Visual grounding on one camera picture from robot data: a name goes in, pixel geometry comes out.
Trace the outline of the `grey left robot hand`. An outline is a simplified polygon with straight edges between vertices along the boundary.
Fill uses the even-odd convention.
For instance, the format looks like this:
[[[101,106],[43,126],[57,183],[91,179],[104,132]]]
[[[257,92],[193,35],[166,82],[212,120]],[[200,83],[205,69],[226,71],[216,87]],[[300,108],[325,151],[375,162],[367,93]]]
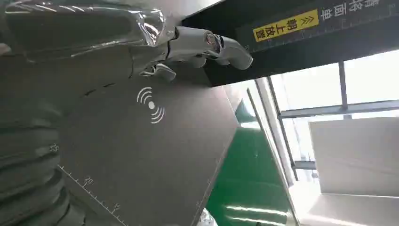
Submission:
[[[70,57],[29,59],[9,51],[0,56],[0,126],[50,127],[86,94],[135,76],[156,76],[159,64],[207,60],[245,70],[252,56],[236,40],[208,30],[179,26],[155,47],[116,44]]]

